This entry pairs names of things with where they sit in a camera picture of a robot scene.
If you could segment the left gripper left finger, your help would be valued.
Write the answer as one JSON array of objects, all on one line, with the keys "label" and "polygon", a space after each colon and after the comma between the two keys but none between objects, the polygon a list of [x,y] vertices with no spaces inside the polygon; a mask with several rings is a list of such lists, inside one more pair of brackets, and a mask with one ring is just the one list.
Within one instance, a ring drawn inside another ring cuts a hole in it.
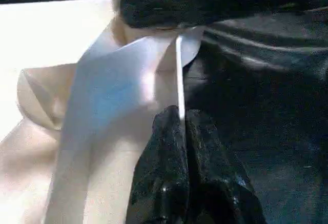
[{"label": "left gripper left finger", "polygon": [[126,223],[185,223],[188,205],[185,133],[178,107],[168,106],[155,116],[134,168]]}]

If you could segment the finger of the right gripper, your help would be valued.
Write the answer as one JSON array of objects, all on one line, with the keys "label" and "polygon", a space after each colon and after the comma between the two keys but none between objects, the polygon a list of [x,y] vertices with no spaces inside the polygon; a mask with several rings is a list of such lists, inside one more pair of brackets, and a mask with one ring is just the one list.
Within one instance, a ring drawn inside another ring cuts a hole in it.
[{"label": "finger of the right gripper", "polygon": [[131,28],[185,28],[245,17],[256,0],[120,0],[120,14]]}]

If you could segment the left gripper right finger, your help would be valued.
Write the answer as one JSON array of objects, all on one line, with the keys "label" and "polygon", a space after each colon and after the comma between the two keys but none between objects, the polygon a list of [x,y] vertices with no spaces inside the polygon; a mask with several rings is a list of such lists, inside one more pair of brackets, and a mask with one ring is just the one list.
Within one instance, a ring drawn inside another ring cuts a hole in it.
[{"label": "left gripper right finger", "polygon": [[220,140],[213,120],[186,113],[193,223],[266,223],[244,166]]}]

